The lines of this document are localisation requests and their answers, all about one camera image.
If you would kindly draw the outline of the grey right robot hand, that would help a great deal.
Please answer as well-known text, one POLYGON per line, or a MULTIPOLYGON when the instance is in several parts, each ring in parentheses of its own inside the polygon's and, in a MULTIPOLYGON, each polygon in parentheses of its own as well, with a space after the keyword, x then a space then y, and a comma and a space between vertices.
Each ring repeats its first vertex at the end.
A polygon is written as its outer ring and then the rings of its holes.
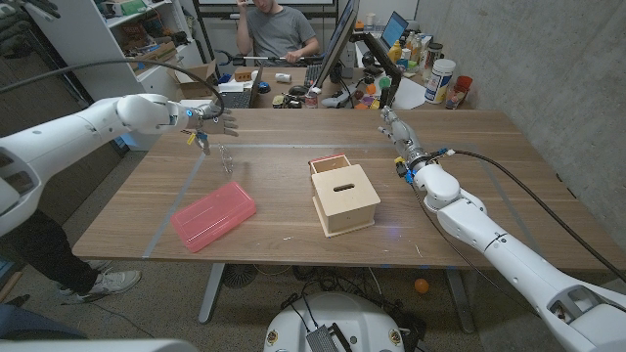
POLYGON ((394 145, 409 170, 418 171, 426 166, 429 154, 422 148, 414 129, 404 122, 389 106, 384 106, 380 115, 386 126, 378 130, 394 145))

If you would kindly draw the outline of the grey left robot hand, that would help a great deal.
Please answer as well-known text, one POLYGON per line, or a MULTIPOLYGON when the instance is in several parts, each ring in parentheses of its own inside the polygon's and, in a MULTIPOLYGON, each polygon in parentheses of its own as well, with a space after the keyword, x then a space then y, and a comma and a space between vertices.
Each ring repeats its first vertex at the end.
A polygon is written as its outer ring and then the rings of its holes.
POLYGON ((198 129, 205 134, 225 134, 238 137, 236 118, 231 115, 231 110, 222 108, 214 103, 199 106, 201 117, 198 129))

